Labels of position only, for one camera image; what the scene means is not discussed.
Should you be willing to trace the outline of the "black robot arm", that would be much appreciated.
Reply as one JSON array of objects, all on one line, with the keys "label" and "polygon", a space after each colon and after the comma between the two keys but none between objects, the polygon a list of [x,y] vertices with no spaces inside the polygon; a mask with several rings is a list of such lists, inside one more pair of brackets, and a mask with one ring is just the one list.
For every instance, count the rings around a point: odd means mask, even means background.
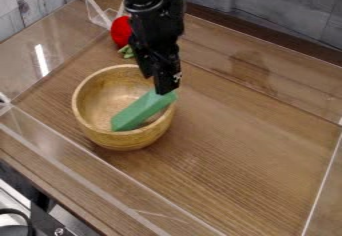
[{"label": "black robot arm", "polygon": [[131,35],[129,45],[155,91],[165,95],[181,85],[178,39],[185,32],[184,0],[125,0]]}]

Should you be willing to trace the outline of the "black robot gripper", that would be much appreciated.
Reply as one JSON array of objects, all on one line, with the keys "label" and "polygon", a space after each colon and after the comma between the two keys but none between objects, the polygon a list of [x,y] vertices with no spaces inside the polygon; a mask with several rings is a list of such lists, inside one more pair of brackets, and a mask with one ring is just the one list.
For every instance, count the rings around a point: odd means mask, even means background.
[{"label": "black robot gripper", "polygon": [[146,78],[154,75],[157,93],[166,95],[180,88],[182,79],[178,39],[185,31],[185,2],[127,0],[127,12],[133,29],[129,43],[139,69]]}]

